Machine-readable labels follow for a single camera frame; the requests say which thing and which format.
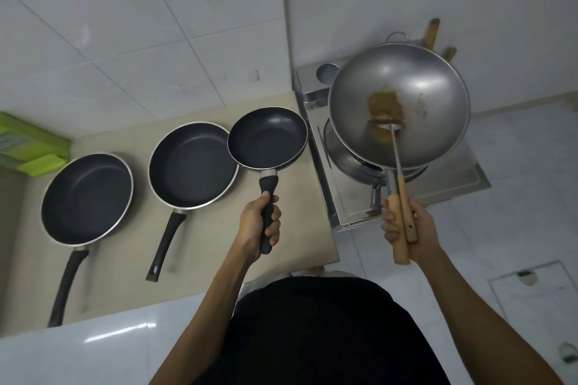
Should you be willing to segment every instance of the wooden handle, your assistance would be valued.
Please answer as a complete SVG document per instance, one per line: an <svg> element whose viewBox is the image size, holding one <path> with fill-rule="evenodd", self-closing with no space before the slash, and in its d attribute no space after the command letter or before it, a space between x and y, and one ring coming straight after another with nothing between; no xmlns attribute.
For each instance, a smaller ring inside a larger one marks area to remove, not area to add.
<svg viewBox="0 0 578 385"><path fill-rule="evenodd" d="M408 242L417 242L417 231L415 230L412 208L409 206L408 193L405 191L405 178L403 174L398 174L398 188L403 223L405 225L405 236Z"/></svg>
<svg viewBox="0 0 578 385"><path fill-rule="evenodd" d="M448 63L454 59L455 54L458 52L458 49L451 47L447 48L446 51L443 53L443 59L446 60Z"/></svg>
<svg viewBox="0 0 578 385"><path fill-rule="evenodd" d="M399 227L399 239L392 244L394 262L398 265L409 265L408 241L405 238L405 229L403 228L403 215L399 204L399 195L392 193L387 198L387 201L390 203L390 211L395 214L394 224Z"/></svg>
<svg viewBox="0 0 578 385"><path fill-rule="evenodd" d="M436 17L431 19L428 33L425 36L425 47L432 51L434 49L435 38L437 37L437 30L439 29L439 19Z"/></svg>

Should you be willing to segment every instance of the person's left arm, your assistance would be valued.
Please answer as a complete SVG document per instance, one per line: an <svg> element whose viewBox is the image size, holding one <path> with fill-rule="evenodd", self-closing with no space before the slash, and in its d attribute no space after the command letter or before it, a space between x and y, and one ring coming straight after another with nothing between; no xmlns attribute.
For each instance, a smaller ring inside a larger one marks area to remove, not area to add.
<svg viewBox="0 0 578 385"><path fill-rule="evenodd" d="M261 255L261 210L268 201L269 192L263 192L243 210L235 241L197 313L149 385L189 385L218 358L245 274ZM273 246L279 241L280 217L281 211L275 206L273 223L265 231Z"/></svg>

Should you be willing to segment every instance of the metal ring handle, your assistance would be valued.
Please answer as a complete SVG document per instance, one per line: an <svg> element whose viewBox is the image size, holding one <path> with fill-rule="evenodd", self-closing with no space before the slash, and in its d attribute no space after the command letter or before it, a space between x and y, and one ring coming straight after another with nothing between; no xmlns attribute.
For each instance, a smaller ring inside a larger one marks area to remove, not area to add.
<svg viewBox="0 0 578 385"><path fill-rule="evenodd" d="M403 35L405 38L408 39L406 42L409 42L409 37L408 37L408 35L407 35L405 32L395 31L395 32L392 32L391 34L389 34L389 35L387 36L387 38L386 38L386 43L388 43L389 40L390 40L390 38L391 38L393 35L395 35L395 34L401 34L401 35Z"/></svg>

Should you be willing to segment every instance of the countertop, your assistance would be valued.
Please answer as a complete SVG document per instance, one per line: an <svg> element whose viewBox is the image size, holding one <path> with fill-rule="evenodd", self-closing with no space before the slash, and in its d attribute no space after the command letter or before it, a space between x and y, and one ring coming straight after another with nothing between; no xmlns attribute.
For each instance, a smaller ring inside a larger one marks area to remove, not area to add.
<svg viewBox="0 0 578 385"><path fill-rule="evenodd" d="M65 324L206 292L235 238L243 207L260 195L259 173L240 168L225 195L189 213L170 246L158 283L153 283L145 276L172 210L148 185L148 160L158 141L179 125L205 120L230 129L244 114L264 106L299 112L291 92L74 141L73 158L92 152L122 157L133 171L135 195L119 227L90 245L90 255L80 266L70 291ZM52 241L40 222L43 193L54 175L28 179L26 184L2 314L2 336L46 327L72 251ZM246 281L265 273L298 271L339 259L309 147L278 176L275 193L283 212L281 241L250 268Z"/></svg>

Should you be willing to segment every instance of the black frying pan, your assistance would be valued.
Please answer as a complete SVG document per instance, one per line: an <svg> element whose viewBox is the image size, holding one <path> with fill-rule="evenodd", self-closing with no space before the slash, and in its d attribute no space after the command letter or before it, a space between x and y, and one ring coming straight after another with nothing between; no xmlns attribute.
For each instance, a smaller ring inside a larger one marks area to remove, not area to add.
<svg viewBox="0 0 578 385"><path fill-rule="evenodd" d="M157 282L166 252L186 211L219 199L239 170L227 150L229 132L211 122L192 122L171 131L155 148L148 181L155 195L173 208L146 279Z"/></svg>
<svg viewBox="0 0 578 385"><path fill-rule="evenodd" d="M273 192L277 187L277 171L299 157L307 144L307 124L292 110L270 106L251 111L231 128L227 146L231 156L241 166L261 171L261 192L271 195L261 215L261 254L271 252L265 229L271 225Z"/></svg>
<svg viewBox="0 0 578 385"><path fill-rule="evenodd" d="M132 200L134 181L118 156L95 153L67 164L54 177L42 199L42 225L59 244L75 249L68 259L54 300L48 327L62 325L70 287L85 245L109 234L124 217Z"/></svg>

